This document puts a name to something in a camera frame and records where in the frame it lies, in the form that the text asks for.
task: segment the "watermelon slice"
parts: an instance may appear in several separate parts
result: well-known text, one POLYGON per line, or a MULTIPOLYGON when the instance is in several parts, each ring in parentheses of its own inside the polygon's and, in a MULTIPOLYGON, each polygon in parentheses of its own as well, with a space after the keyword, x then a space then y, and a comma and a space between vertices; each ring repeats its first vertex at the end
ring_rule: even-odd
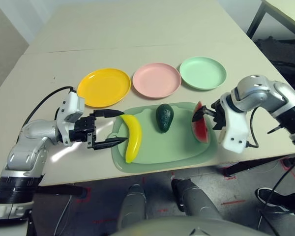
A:
MULTIPOLYGON (((198 104, 196 105, 195 110, 193 111, 192 116, 201 107, 202 107, 202 103, 198 102, 198 104)), ((195 122, 191 122, 191 126, 192 126, 193 134, 195 135, 196 139, 199 142, 208 143, 210 141, 209 132, 207 130, 206 120, 204 118, 202 118, 202 119, 200 119, 198 121, 195 121, 195 122)))

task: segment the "black sneaker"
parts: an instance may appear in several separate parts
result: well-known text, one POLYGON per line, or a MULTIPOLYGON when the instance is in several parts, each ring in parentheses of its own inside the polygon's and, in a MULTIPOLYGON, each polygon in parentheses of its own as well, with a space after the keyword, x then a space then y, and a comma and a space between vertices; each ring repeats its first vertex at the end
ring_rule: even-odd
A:
MULTIPOLYGON (((271 188, 258 188, 255 191, 256 197, 259 199, 260 202, 263 204, 266 204, 266 201, 271 193, 272 189, 271 188)), ((279 207, 283 211, 289 211, 284 206, 285 198, 283 195, 279 194, 278 192, 274 191, 270 200, 266 204, 268 207, 279 207)))
POLYGON ((177 188, 178 183, 179 183, 179 179, 174 178, 172 180, 172 183, 171 183, 172 184, 172 191, 173 191, 178 209, 182 212, 185 212, 184 205, 182 203, 181 197, 179 196, 179 192, 178 192, 178 188, 177 188))

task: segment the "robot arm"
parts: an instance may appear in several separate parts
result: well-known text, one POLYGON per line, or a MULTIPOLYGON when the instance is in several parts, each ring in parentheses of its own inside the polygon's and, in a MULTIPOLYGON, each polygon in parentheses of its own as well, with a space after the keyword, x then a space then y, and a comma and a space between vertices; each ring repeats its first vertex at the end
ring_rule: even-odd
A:
POLYGON ((126 138, 110 138, 96 143, 97 117, 116 117, 123 112, 95 110, 88 117, 84 112, 84 99, 70 91, 53 121, 35 120, 24 125, 18 141, 12 148, 0 176, 0 220, 28 219, 33 207, 33 196, 41 182, 48 149, 62 142, 87 142, 88 148, 110 148, 126 138))
POLYGON ((211 106, 215 111, 207 112, 205 106, 193 116, 193 121, 213 114, 221 130, 219 143, 228 150, 241 153, 249 135, 246 114, 257 107, 266 109, 280 125, 271 130, 286 128, 295 144, 295 91, 287 84, 270 81, 262 75, 243 78, 231 93, 225 93, 211 106))

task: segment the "banana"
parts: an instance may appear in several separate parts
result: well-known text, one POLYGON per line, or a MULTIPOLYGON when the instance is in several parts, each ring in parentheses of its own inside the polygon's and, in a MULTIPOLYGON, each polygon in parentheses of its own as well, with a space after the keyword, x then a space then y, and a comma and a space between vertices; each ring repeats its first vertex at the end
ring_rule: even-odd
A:
POLYGON ((123 121, 127 124, 129 129, 129 142, 126 151, 126 163, 131 163, 137 156, 141 140, 142 129, 139 121, 133 115, 121 115, 123 121))

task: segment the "green cutting board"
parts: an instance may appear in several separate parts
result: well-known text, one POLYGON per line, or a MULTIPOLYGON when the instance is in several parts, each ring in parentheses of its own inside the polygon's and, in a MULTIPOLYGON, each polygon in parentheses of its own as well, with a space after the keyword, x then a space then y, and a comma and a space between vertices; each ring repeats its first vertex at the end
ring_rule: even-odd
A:
MULTIPOLYGON (((184 102, 170 105, 174 110, 174 119, 166 133, 160 132, 156 123, 155 113, 159 105, 125 111, 125 114, 134 115, 140 122, 142 142, 136 159, 130 164, 127 164, 124 158, 128 141, 112 148, 113 161, 118 169, 127 173, 138 173, 198 164, 212 157, 217 144, 210 121, 206 120, 210 130, 210 143, 200 143, 194 137, 191 128, 191 118, 196 104, 184 102)), ((116 119, 113 133, 109 137, 129 137, 128 128, 121 118, 116 119)))

